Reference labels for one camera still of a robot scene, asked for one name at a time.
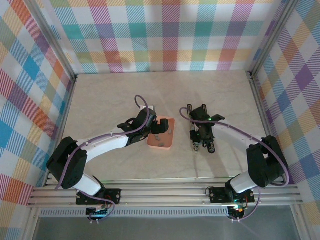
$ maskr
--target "plaid fabric backdrop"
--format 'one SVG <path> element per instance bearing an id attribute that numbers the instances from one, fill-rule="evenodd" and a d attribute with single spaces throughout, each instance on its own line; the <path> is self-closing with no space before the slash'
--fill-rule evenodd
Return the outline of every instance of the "plaid fabric backdrop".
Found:
<path id="1" fill-rule="evenodd" d="M 18 238 L 71 86 L 22 0 L 0 0 L 0 239 Z"/>
<path id="2" fill-rule="evenodd" d="M 301 0 L 257 84 L 320 239 L 320 0 Z"/>
<path id="3" fill-rule="evenodd" d="M 274 30 L 277 26 L 277 22 L 279 21 L 279 18 L 281 17 L 287 2 L 289 2 L 289 0 L 281 0 L 281 3 L 279 5 L 278 9 L 276 10 L 276 13 L 273 16 L 273 19 L 272 19 L 267 31 L 265 32 L 265 34 L 263 36 L 263 39 L 259 45 L 259 48 L 254 55 L 253 61 L 250 64 L 250 67 L 249 67 L 250 72 L 255 67 L 255 65 L 260 57 L 260 54 L 262 53 L 263 49 L 267 45 L 268 41 L 270 41 L 270 36 L 274 32 Z"/>
<path id="4" fill-rule="evenodd" d="M 38 0 L 79 74 L 243 69 L 275 3 Z"/>

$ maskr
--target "floor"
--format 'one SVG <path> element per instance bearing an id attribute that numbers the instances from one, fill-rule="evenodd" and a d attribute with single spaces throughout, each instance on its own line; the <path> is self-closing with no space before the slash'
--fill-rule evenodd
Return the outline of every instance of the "floor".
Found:
<path id="1" fill-rule="evenodd" d="M 216 139 L 216 152 L 194 153 L 190 124 L 179 109 L 206 104 L 244 131 L 265 136 L 246 76 L 241 70 L 152 72 L 80 75 L 64 136 L 84 139 L 107 133 L 138 115 L 134 97 L 143 96 L 158 116 L 175 118 L 170 150 L 151 149 L 146 140 L 116 149 L 90 161 L 85 173 L 100 180 L 233 177 L 247 170 L 247 158 L 227 142 Z"/>

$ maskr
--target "aluminum rail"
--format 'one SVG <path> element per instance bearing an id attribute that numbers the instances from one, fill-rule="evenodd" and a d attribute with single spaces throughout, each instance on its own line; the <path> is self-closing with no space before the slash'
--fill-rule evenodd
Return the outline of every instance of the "aluminum rail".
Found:
<path id="1" fill-rule="evenodd" d="M 229 178 L 172 178 L 146 180 L 113 180 L 104 182 L 106 188 L 121 189 L 119 207 L 208 207 L 234 206 L 235 203 L 211 204 L 207 187 L 224 187 Z M 57 181 L 49 175 L 46 187 L 35 188 L 29 200 L 32 208 L 84 207 L 76 205 L 76 190 L 55 190 Z M 261 206 L 301 204 L 302 197 L 296 185 L 268 186 L 261 189 Z"/>
<path id="2" fill-rule="evenodd" d="M 72 68 L 69 60 L 67 59 L 61 44 L 58 42 L 55 34 L 53 33 L 51 27 L 49 26 L 46 18 L 44 17 L 40 7 L 36 3 L 35 0 L 23 0 L 25 5 L 28 7 L 29 11 L 32 13 L 36 23 L 39 25 L 43 35 L 45 36 L 47 42 L 53 49 L 54 53 L 58 57 L 60 63 L 64 67 L 64 70 L 68 73 L 71 77 L 72 81 L 75 82 L 77 79 L 77 74 L 75 73 L 74 69 Z"/>
<path id="3" fill-rule="evenodd" d="M 266 46 L 263 48 L 262 52 L 260 53 L 257 62 L 255 66 L 252 69 L 252 75 L 257 76 L 260 69 L 262 68 L 263 64 L 265 63 L 269 53 L 271 52 L 273 46 L 275 45 L 276 41 L 278 40 L 278 37 L 280 36 L 282 30 L 284 29 L 287 21 L 289 20 L 290 16 L 292 15 L 293 11 L 295 10 L 297 4 L 299 3 L 299 0 L 288 0 L 286 1 L 285 7 L 283 9 L 283 12 L 281 13 L 281 16 L 276 23 L 276 26 L 271 33 Z"/>

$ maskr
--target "purple cable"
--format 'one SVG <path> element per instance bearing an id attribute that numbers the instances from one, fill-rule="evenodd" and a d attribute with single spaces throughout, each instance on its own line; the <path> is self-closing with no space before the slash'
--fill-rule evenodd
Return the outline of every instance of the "purple cable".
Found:
<path id="1" fill-rule="evenodd" d="M 136 130 L 132 130 L 132 131 L 128 131 L 128 132 L 115 133 L 115 134 L 112 134 L 112 135 L 111 135 L 110 133 L 107 133 L 107 134 L 104 134 L 104 135 L 101 135 L 101 136 L 97 136 L 97 137 L 95 137 L 95 138 L 92 138 L 92 139 L 88 140 L 87 142 L 82 143 L 80 146 L 78 146 L 78 147 L 70 154 L 68 160 L 67 160 L 66 163 L 65 163 L 63 172 L 62 172 L 61 177 L 60 177 L 60 181 L 59 181 L 58 185 L 56 186 L 55 190 L 58 190 L 58 189 L 61 187 L 61 184 L 62 184 L 62 182 L 63 182 L 64 179 L 65 179 L 65 176 L 66 176 L 66 173 L 67 173 L 67 169 L 68 169 L 68 166 L 69 166 L 69 164 L 70 164 L 70 162 L 71 162 L 71 159 L 74 157 L 74 155 L 76 154 L 76 152 L 77 152 L 79 149 L 81 149 L 82 147 L 86 146 L 87 143 L 88 143 L 88 144 L 91 144 L 92 142 L 94 142 L 94 141 L 96 141 L 96 140 L 99 140 L 99 139 L 102 139 L 102 138 L 105 138 L 105 137 L 108 137 L 108 136 L 110 136 L 110 137 L 112 137 L 112 136 L 126 136 L 126 135 L 128 135 L 128 134 L 133 134 L 133 133 L 135 133 L 135 132 L 140 131 L 140 130 L 147 124 L 148 119 L 149 119 L 149 114 L 150 114 L 148 104 L 147 104 L 146 100 L 145 100 L 142 96 L 136 95 L 136 96 L 134 97 L 134 101 L 135 101 L 135 104 L 138 106 L 138 108 L 140 108 L 140 105 L 139 105 L 138 102 L 137 102 L 137 98 L 140 98 L 140 99 L 143 101 L 144 105 L 146 106 L 146 118 L 145 118 L 143 124 L 142 124 L 140 127 L 138 127 Z"/>
<path id="2" fill-rule="evenodd" d="M 115 209 L 116 209 L 116 204 L 115 204 L 114 201 L 111 201 L 111 200 L 108 200 L 108 199 L 104 199 L 104 198 L 100 198 L 100 197 L 90 196 L 89 194 L 86 194 L 86 193 L 83 192 L 83 191 L 79 191 L 79 192 L 82 193 L 83 195 L 87 196 L 88 198 L 91 198 L 91 199 L 94 199 L 94 200 L 99 200 L 99 201 L 104 201 L 104 202 L 108 202 L 108 203 L 111 203 L 111 204 L 112 204 L 112 206 L 113 206 L 112 210 L 109 211 L 109 213 L 108 213 L 106 216 L 104 216 L 103 218 L 101 218 L 101 219 L 99 220 L 100 222 L 106 220 L 106 218 L 109 217 L 109 216 L 115 211 Z"/>
<path id="3" fill-rule="evenodd" d="M 259 206 L 259 203 L 260 203 L 260 200 L 261 200 L 261 191 L 260 191 L 260 187 L 256 187 L 256 188 L 258 189 L 258 194 L 259 194 L 259 195 L 258 195 L 258 201 L 256 202 L 256 205 L 254 206 L 254 209 L 252 210 L 252 212 L 250 212 L 248 216 L 245 216 L 245 217 L 243 217 L 243 218 L 241 218 L 241 219 L 235 218 L 234 220 L 238 220 L 238 221 L 245 220 L 245 219 L 251 217 L 252 214 L 254 214 L 254 212 L 257 210 L 257 208 L 258 208 L 258 206 Z"/>
<path id="4" fill-rule="evenodd" d="M 289 184 L 289 180 L 290 180 L 289 178 L 290 177 L 289 177 L 289 172 L 288 172 L 285 164 L 282 162 L 281 158 L 267 144 L 265 144 L 264 142 L 260 141 L 259 139 L 255 138 L 255 137 L 251 136 L 250 134 L 240 130 L 239 128 L 236 128 L 236 127 L 234 127 L 232 125 L 229 125 L 229 124 L 226 124 L 226 123 L 223 123 L 223 122 L 219 122 L 219 121 L 198 121 L 198 120 L 190 119 L 190 118 L 188 118 L 188 117 L 183 115 L 182 110 L 188 110 L 188 109 L 186 107 L 182 107 L 182 108 L 180 108 L 179 112 L 180 112 L 181 117 L 183 117 L 184 119 L 186 119 L 186 120 L 188 120 L 190 122 L 198 123 L 198 124 L 217 124 L 217 125 L 222 125 L 222 126 L 230 128 L 232 130 L 235 130 L 236 132 L 238 132 L 238 133 L 246 136 L 247 138 L 252 139 L 252 140 L 256 141 L 257 143 L 261 144 L 262 146 L 264 146 L 277 159 L 277 161 L 281 165 L 281 167 L 282 167 L 282 169 L 284 171 L 284 174 L 285 174 L 285 183 L 277 184 L 277 183 L 273 183 L 272 182 L 271 185 L 278 186 L 278 187 L 285 187 L 285 186 L 287 186 Z"/>

